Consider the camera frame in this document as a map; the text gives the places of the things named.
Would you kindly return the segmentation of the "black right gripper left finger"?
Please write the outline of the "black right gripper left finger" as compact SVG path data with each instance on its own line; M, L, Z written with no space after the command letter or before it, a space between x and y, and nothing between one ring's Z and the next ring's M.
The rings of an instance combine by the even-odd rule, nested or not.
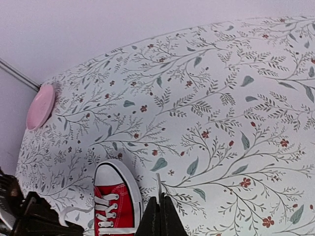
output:
M138 227L139 236L160 235L160 208L156 197L148 201L143 217Z

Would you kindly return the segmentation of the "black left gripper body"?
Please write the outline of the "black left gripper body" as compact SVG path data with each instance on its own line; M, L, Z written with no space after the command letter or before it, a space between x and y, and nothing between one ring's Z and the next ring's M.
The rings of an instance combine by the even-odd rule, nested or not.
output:
M74 223L60 224L58 213L36 192L24 197L17 178L0 172L0 234L5 236L82 236Z

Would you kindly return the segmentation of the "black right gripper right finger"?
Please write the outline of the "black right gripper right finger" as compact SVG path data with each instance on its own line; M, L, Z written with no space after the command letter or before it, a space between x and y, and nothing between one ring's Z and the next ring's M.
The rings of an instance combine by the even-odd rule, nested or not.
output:
M160 235L187 236L171 198L165 193L161 194L160 199Z

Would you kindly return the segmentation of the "red canvas sneaker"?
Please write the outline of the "red canvas sneaker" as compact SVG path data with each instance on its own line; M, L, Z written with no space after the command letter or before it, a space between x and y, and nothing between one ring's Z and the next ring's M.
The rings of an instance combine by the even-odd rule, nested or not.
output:
M94 174L94 235L134 236L143 216L139 187L128 167L111 159Z

